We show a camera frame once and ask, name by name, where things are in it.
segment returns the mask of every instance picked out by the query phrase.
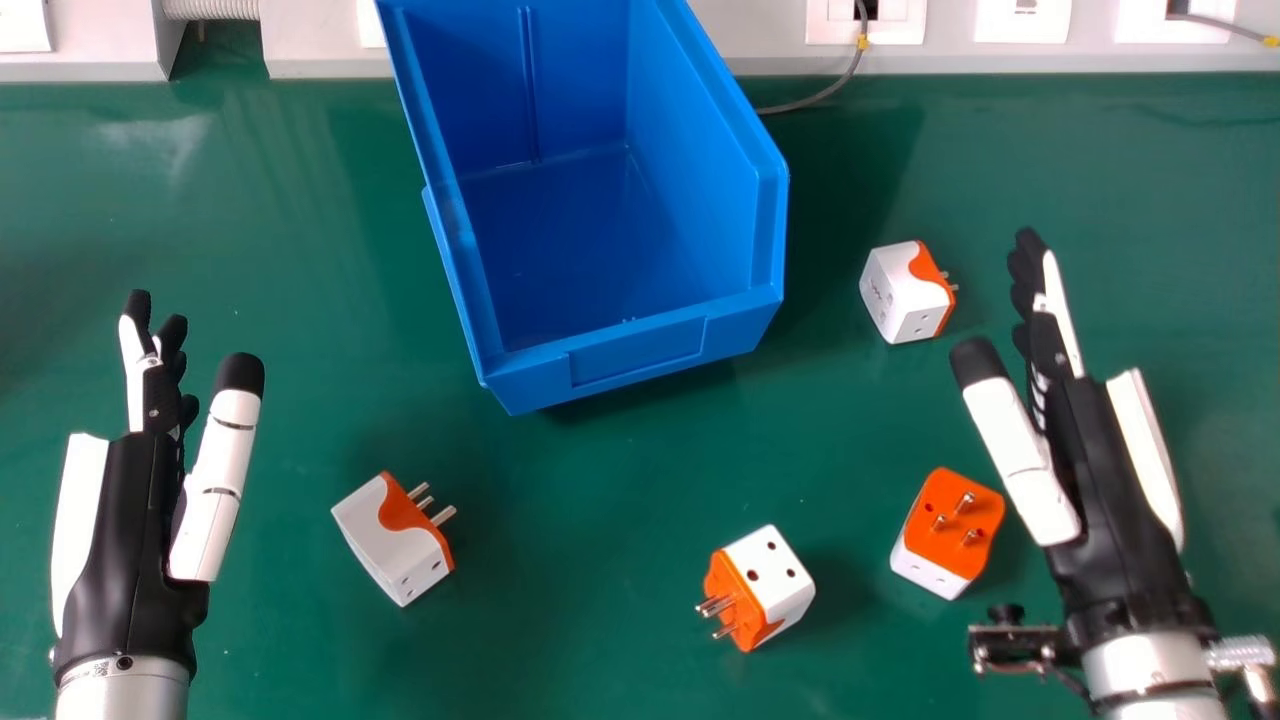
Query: power adapter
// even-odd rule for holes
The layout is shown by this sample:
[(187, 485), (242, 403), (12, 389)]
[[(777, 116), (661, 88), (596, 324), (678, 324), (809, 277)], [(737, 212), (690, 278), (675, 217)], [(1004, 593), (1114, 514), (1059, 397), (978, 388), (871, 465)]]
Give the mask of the power adapter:
[(707, 600), (694, 610), (719, 621), (712, 639), (732, 637), (739, 650), (751, 652), (799, 621), (815, 592), (782, 533), (765, 525), (712, 553), (703, 579)]
[(872, 250), (858, 288), (876, 329), (892, 345), (941, 334), (959, 290), (918, 240)]
[(1002, 495), (938, 468), (911, 505), (890, 566), (922, 588), (955, 600), (986, 569), (1004, 519)]
[(440, 525), (457, 509), (434, 516), (422, 483), (404, 492), (390, 473), (369, 480), (333, 506), (333, 516), (360, 564), (396, 605), (404, 607), (453, 571), (453, 551)]

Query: robotic arm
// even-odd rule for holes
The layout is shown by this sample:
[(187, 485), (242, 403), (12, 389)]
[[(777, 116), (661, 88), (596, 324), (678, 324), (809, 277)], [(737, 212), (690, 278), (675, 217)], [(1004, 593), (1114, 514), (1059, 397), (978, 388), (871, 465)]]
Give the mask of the robotic arm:
[(244, 488), (262, 361), (223, 361), (187, 474), (186, 430), (200, 413), (178, 389), (187, 320), (174, 315), (154, 336), (150, 320), (151, 296), (134, 291), (119, 322), (129, 433), (77, 433), (67, 447), (50, 565), (59, 720), (186, 717), (192, 632)]
[(951, 366), (1044, 552), (1064, 624), (1025, 626), (1020, 607), (993, 607), (992, 625), (969, 629), (974, 670), (1052, 673), (1114, 720), (1225, 720), (1215, 674), (1240, 673), (1254, 717), (1280, 717), (1271, 643), (1222, 639), (1192, 592), (1178, 484), (1142, 373), (1087, 374), (1057, 260), (1034, 231), (1018, 233), (1009, 270), (1030, 414), (989, 341), (959, 343)]

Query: blue plastic bin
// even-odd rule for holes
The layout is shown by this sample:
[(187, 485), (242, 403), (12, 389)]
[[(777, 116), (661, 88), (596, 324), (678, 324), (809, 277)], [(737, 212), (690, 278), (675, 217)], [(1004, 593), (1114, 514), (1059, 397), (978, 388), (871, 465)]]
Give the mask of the blue plastic bin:
[(480, 383), (511, 414), (749, 352), (787, 168), (685, 0), (380, 0)]

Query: bin bottom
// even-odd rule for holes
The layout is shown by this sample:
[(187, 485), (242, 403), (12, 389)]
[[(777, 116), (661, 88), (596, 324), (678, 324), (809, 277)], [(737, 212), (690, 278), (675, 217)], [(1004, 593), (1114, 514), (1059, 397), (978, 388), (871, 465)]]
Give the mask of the bin bottom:
[(461, 187), (507, 352), (713, 299), (625, 143)]

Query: green table surface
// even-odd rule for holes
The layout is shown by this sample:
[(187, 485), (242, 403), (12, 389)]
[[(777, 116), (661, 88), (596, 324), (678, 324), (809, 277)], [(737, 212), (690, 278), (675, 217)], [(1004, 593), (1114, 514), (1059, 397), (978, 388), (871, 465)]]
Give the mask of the green table surface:
[[(255, 42), (188, 38), (170, 85), (0, 87), (0, 717), (50, 714), (61, 454), (125, 428), (132, 287), (189, 315), (188, 391), (230, 351), (268, 366), (195, 719), (1084, 717), (970, 674), (987, 605), (1060, 616), (1016, 518), (955, 602), (888, 569), (929, 470), (998, 484), (947, 350), (988, 333), (1014, 360), (1023, 224), (1060, 254), (1091, 369), (1147, 374), (1222, 630), (1280, 638), (1280, 76), (860, 78), (767, 123), (792, 190), (756, 352), (509, 418), (476, 384), (393, 85), (270, 82)], [(887, 347), (855, 283), (911, 238), (959, 307)], [(406, 610), (329, 515), (383, 469), (460, 509), (456, 575)], [(818, 596), (740, 655), (692, 606), (709, 553), (765, 523)]]

